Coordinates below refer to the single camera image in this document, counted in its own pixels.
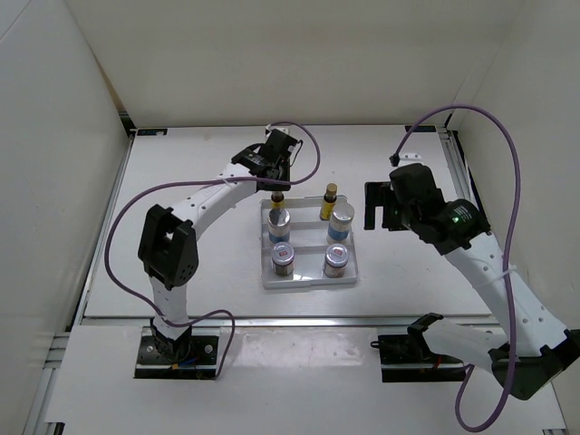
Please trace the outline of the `blue label jar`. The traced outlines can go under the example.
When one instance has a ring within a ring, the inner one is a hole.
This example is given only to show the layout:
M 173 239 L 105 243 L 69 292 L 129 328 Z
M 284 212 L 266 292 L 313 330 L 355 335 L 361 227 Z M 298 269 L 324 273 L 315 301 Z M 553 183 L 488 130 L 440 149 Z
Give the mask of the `blue label jar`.
M 267 216 L 268 238 L 271 243 L 288 242 L 291 215 L 285 208 L 272 208 Z
M 342 243 L 349 236 L 354 218 L 354 208 L 348 202 L 337 204 L 332 211 L 327 228 L 329 244 Z

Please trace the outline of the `yellow sauce bottle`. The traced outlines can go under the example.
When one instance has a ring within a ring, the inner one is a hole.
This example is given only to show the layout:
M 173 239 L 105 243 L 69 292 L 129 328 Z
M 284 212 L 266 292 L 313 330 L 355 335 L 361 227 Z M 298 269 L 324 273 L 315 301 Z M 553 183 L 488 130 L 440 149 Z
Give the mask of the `yellow sauce bottle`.
M 270 197 L 271 209 L 285 208 L 285 195 L 283 191 L 274 191 Z
M 329 183 L 326 186 L 322 206 L 320 209 L 319 217 L 321 220 L 330 219 L 336 200 L 337 200 L 337 185 L 335 183 Z

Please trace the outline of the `orange spice jar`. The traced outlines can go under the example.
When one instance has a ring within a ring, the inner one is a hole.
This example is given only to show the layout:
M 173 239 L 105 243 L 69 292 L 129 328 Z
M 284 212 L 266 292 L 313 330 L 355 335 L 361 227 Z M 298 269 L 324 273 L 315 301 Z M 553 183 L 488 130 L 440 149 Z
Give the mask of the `orange spice jar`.
M 332 244 L 327 247 L 324 254 L 323 272 L 330 278 L 342 277 L 348 265 L 350 254 L 346 246 Z

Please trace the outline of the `dark spice jar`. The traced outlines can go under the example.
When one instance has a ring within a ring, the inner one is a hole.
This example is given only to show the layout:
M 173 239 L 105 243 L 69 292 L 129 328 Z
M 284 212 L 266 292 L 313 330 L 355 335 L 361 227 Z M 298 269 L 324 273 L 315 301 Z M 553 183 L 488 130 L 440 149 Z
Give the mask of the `dark spice jar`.
M 295 250 L 290 243 L 282 241 L 271 250 L 272 269 L 277 276 L 290 276 L 294 272 Z

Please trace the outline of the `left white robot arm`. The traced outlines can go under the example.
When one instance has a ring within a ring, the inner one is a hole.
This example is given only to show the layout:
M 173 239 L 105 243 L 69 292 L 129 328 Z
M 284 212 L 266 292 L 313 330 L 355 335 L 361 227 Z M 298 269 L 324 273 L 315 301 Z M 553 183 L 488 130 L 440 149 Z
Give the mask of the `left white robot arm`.
M 169 362 L 179 363 L 190 350 L 187 282 L 199 265 L 198 240 L 218 218 L 260 190 L 283 191 L 290 179 L 290 158 L 299 140 L 274 128 L 266 141 L 236 154 L 207 186 L 186 199 L 147 212 L 138 258 L 150 278 L 155 347 Z

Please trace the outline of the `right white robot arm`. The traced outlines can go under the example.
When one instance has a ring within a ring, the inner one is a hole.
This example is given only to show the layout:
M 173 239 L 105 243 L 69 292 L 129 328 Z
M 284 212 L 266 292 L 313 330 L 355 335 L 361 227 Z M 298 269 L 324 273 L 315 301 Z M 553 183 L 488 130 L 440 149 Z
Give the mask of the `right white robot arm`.
M 483 333 L 441 314 L 428 313 L 404 334 L 382 334 L 372 342 L 386 382 L 462 381 L 466 365 L 508 379 L 509 352 L 516 352 L 510 393 L 526 401 L 579 358 L 579 332 L 567 328 L 537 299 L 503 251 L 484 215 L 470 201 L 447 201 L 429 167 L 413 163 L 387 181 L 364 186 L 364 227 L 413 232 L 433 246 L 472 285 L 503 332 Z

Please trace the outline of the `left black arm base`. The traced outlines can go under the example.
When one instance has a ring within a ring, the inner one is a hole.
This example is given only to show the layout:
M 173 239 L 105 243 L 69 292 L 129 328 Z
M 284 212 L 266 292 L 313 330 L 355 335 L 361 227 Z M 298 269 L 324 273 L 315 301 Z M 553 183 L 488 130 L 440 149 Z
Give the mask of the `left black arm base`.
M 177 343 L 163 341 L 155 328 L 144 328 L 137 351 L 134 378 L 149 380 L 209 381 L 218 374 L 220 331 L 189 328 Z

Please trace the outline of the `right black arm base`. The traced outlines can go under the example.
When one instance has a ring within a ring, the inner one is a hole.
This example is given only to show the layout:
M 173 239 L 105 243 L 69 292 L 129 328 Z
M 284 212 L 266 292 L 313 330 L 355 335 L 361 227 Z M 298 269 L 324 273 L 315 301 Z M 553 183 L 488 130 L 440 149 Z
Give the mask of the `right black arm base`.
M 370 346 L 379 352 L 383 382 L 462 382 L 466 367 L 463 361 L 434 353 L 423 334 L 441 314 L 429 313 L 410 324 L 403 334 L 380 334 Z

